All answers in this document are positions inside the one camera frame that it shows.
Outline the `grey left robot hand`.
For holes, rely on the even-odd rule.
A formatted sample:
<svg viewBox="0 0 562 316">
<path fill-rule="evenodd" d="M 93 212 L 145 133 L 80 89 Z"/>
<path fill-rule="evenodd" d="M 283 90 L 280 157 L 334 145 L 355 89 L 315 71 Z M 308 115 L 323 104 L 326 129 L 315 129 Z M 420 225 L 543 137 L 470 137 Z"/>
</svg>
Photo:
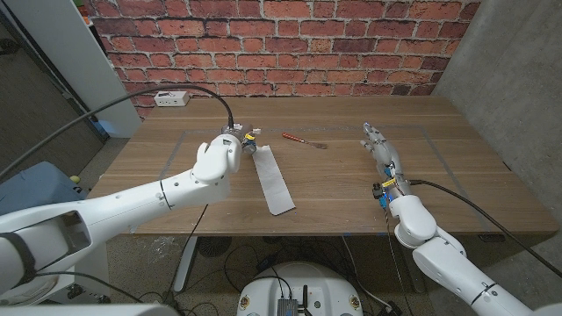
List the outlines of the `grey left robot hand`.
<svg viewBox="0 0 562 316">
<path fill-rule="evenodd" d="M 232 127 L 223 126 L 221 132 L 233 135 L 241 143 L 244 153 L 253 154 L 256 151 L 256 136 L 260 129 L 255 129 L 251 124 L 234 123 Z"/>
</svg>

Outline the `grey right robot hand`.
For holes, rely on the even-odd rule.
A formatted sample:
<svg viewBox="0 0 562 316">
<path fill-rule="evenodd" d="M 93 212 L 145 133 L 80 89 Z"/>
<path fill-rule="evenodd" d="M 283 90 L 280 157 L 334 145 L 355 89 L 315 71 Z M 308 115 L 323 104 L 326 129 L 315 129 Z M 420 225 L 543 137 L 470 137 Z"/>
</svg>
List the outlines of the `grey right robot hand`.
<svg viewBox="0 0 562 316">
<path fill-rule="evenodd" d="M 361 140 L 360 143 L 375 160 L 377 172 L 385 181 L 394 180 L 394 183 L 391 184 L 391 193 L 396 196 L 412 195 L 412 190 L 404 178 L 400 157 L 395 147 L 369 123 L 363 124 L 363 130 L 366 139 Z"/>
</svg>

